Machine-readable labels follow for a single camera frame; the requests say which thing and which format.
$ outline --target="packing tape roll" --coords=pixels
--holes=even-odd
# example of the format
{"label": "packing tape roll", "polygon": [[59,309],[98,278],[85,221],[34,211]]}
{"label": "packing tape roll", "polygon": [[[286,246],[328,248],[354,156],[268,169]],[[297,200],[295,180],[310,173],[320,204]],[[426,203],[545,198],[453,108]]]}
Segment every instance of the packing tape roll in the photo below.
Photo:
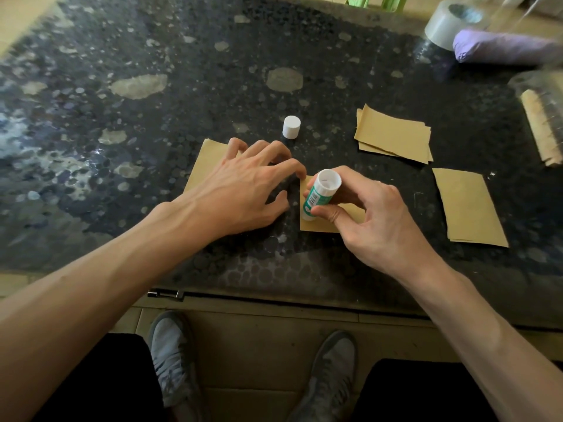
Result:
{"label": "packing tape roll", "polygon": [[428,40],[452,52],[458,32],[467,28],[484,30],[489,24],[489,18],[481,10],[459,0],[443,0],[426,24],[424,32]]}

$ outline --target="black pants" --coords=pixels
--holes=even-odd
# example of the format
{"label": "black pants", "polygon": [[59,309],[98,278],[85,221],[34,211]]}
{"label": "black pants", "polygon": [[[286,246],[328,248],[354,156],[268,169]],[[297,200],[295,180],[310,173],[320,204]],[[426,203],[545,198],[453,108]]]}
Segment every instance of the black pants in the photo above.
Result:
{"label": "black pants", "polygon": [[[352,421],[496,420],[461,363],[378,361]],[[34,421],[166,420],[162,392],[142,337],[109,333],[71,372]]]}

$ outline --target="glue stick label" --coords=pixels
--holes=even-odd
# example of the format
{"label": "glue stick label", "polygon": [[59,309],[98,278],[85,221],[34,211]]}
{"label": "glue stick label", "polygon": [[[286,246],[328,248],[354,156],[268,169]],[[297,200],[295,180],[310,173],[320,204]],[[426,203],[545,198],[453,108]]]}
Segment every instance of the glue stick label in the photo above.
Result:
{"label": "glue stick label", "polygon": [[315,186],[313,185],[313,188],[311,188],[311,192],[309,192],[309,196],[307,197],[305,203],[303,204],[303,211],[309,216],[314,216],[311,214],[311,209],[315,206],[322,206],[328,204],[331,198],[332,195],[330,197],[324,197],[320,195],[317,191],[315,191]]}

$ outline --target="dark speckled table surface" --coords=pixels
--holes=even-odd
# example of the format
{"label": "dark speckled table surface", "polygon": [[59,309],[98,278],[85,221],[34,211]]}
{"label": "dark speckled table surface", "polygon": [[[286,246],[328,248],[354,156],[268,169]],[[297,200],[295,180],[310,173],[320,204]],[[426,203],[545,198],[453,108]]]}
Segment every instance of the dark speckled table surface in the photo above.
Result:
{"label": "dark speckled table surface", "polygon": [[[0,268],[63,266],[178,196],[203,139],[278,139],[297,115],[289,146],[309,172],[346,164],[396,185],[509,321],[563,328],[563,170],[539,160],[515,71],[460,66],[423,27],[318,1],[65,0],[0,63]],[[509,249],[448,241],[431,166],[358,151],[365,103],[431,126],[433,167],[484,175]],[[212,243],[161,284],[420,314],[339,235],[299,232],[298,180],[282,187],[292,208],[271,227]]]}

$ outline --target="white cap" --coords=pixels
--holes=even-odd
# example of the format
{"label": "white cap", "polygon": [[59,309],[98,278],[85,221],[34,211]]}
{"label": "white cap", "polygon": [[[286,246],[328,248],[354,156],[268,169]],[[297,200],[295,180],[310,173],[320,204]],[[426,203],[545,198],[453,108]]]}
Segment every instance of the white cap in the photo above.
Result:
{"label": "white cap", "polygon": [[299,127],[301,127],[301,120],[294,115],[290,115],[283,120],[282,134],[285,138],[295,139],[299,134]]}

